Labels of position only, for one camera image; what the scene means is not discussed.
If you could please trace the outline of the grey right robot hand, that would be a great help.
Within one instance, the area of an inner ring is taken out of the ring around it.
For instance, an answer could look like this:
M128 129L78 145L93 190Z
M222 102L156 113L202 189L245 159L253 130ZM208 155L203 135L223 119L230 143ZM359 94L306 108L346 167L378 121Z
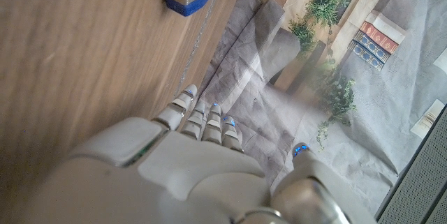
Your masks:
M305 143L275 189L232 117L189 85L153 119L130 117L74 148L32 190L21 223L373 223Z

